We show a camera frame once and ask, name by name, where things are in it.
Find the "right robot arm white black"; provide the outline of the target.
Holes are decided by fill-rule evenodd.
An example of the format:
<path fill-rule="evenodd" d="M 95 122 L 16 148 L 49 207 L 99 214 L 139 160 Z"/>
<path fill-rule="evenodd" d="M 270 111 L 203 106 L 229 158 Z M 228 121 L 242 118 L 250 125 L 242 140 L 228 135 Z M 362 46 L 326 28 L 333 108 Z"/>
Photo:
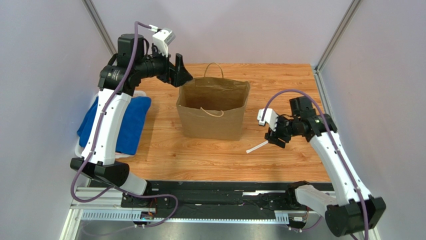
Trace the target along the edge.
<path fill-rule="evenodd" d="M 306 206 L 317 212 L 336 237 L 366 233 L 376 227 L 387 206 L 364 185 L 343 149 L 332 118 L 317 112 L 306 96 L 290 99 L 291 115 L 279 115 L 267 107 L 257 114 L 260 126 L 268 125 L 264 138 L 285 148 L 293 137 L 301 136 L 320 157 L 331 180 L 334 196 L 316 189 L 307 181 L 288 185 L 286 200 L 293 208 Z"/>

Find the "white paper straw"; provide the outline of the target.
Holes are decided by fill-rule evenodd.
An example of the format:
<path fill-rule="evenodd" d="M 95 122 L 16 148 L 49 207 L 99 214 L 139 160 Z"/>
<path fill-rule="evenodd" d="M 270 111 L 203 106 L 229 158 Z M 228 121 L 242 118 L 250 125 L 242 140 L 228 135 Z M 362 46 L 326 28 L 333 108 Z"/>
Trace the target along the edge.
<path fill-rule="evenodd" d="M 253 151 L 258 150 L 259 148 L 261 148 L 261 147 L 263 147 L 263 146 L 267 145 L 268 143 L 269 143 L 269 142 L 266 140 L 266 141 L 264 141 L 264 142 L 262 142 L 262 143 L 260 143 L 260 144 L 258 144 L 258 145 L 256 145 L 256 146 L 254 146 L 254 147 L 252 147 L 252 148 L 250 148 L 250 149 L 246 150 L 245 152 L 246 152 L 247 154 L 252 153 Z"/>

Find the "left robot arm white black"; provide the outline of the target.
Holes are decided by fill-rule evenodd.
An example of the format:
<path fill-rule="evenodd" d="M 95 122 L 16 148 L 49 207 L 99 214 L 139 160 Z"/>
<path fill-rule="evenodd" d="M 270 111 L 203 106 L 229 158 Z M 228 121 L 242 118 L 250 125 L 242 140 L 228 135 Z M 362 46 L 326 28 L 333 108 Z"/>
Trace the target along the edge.
<path fill-rule="evenodd" d="M 175 39 L 170 29 L 158 30 L 149 44 L 140 34 L 118 38 L 118 52 L 101 70 L 98 82 L 98 106 L 88 142 L 81 157 L 72 158 L 70 168 L 89 179 L 136 196 L 142 196 L 148 182 L 130 171 L 128 164 L 116 161 L 116 145 L 125 111 L 135 88 L 142 79 L 156 77 L 180 87 L 193 79 L 186 70 L 183 56 L 170 61 L 169 44 Z"/>

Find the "brown paper bag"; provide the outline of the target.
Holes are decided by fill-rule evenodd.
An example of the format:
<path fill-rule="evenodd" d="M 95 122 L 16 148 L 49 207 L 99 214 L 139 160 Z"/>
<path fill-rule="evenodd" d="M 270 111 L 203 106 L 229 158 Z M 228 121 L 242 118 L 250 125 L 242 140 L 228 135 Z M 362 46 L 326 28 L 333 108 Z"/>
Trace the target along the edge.
<path fill-rule="evenodd" d="M 195 77 L 179 88 L 176 109 L 183 135 L 194 139 L 238 141 L 251 90 L 248 81 Z"/>

